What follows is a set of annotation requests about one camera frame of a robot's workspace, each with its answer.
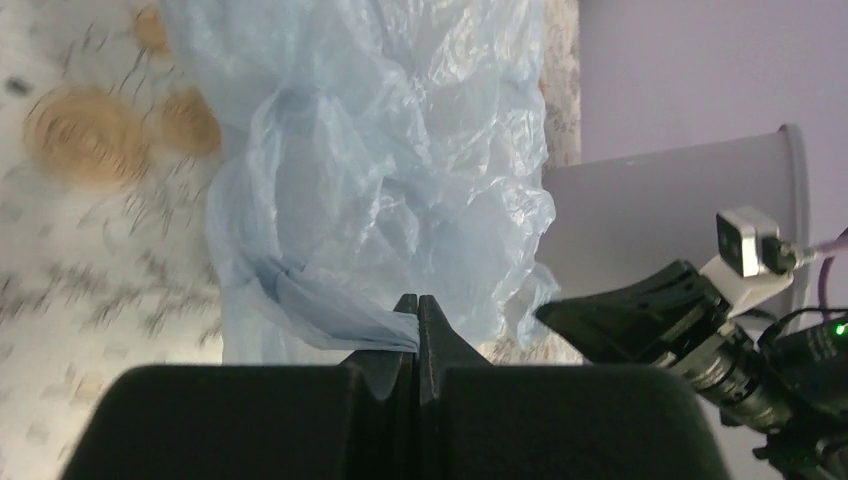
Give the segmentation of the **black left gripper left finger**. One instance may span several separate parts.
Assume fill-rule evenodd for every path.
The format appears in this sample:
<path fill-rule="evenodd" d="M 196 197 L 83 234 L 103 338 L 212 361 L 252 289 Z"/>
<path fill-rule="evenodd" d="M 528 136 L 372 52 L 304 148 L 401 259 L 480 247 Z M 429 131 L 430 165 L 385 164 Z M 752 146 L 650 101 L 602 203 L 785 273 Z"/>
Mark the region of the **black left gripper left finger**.
<path fill-rule="evenodd" d="M 330 366 L 142 365 L 95 408 L 66 479 L 396 479 L 411 353 Z"/>

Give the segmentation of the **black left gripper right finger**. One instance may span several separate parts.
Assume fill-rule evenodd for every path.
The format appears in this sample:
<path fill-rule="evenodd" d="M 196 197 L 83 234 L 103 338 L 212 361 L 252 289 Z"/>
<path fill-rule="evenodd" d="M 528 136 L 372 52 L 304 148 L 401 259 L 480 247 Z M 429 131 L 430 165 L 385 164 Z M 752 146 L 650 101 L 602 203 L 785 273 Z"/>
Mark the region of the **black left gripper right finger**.
<path fill-rule="evenodd" d="M 693 393 L 645 366 L 495 366 L 418 306 L 422 479 L 725 479 Z"/>

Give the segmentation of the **light blue plastic trash bag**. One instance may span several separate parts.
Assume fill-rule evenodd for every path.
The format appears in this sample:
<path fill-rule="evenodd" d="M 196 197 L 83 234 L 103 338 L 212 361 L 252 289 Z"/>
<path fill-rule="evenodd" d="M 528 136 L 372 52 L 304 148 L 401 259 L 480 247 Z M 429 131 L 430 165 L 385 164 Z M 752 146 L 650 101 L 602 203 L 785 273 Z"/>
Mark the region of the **light blue plastic trash bag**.
<path fill-rule="evenodd" d="M 164 1 L 220 124 L 206 239 L 229 364 L 413 351 L 407 293 L 473 347 L 540 338 L 558 289 L 540 1 Z"/>

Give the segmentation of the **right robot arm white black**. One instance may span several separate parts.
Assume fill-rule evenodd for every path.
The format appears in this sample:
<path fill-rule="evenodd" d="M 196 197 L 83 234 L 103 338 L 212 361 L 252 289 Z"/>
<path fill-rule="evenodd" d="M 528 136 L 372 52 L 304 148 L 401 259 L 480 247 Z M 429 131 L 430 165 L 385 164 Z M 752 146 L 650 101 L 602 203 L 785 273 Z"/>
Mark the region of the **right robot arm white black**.
<path fill-rule="evenodd" d="M 643 364 L 684 379 L 725 424 L 763 434 L 754 456 L 787 479 L 847 475 L 847 313 L 753 339 L 706 272 L 675 261 L 631 286 L 546 303 L 536 318 L 594 364 Z"/>

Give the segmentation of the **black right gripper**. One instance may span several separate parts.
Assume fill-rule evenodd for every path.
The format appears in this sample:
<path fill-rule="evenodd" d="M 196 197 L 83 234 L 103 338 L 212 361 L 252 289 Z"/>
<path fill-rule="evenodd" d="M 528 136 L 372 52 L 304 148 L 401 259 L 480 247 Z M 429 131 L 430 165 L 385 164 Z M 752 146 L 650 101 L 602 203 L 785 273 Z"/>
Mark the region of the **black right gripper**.
<path fill-rule="evenodd" d="M 715 286 L 677 260 L 627 287 L 550 301 L 535 317 L 591 363 L 652 363 L 734 422 L 776 433 L 794 416 L 790 394 L 751 337 L 725 321 L 728 311 Z"/>

